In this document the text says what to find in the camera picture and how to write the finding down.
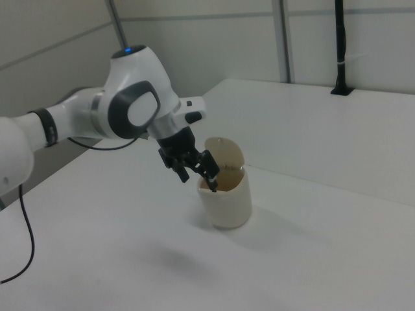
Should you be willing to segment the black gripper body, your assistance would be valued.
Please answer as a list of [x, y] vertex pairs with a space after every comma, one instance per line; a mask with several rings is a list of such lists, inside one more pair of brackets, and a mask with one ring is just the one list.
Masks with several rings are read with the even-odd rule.
[[182, 128], [176, 134], [156, 141], [160, 146], [159, 153], [163, 160], [182, 160], [185, 157], [191, 161], [197, 159], [198, 150], [195, 148], [195, 137], [190, 127]]

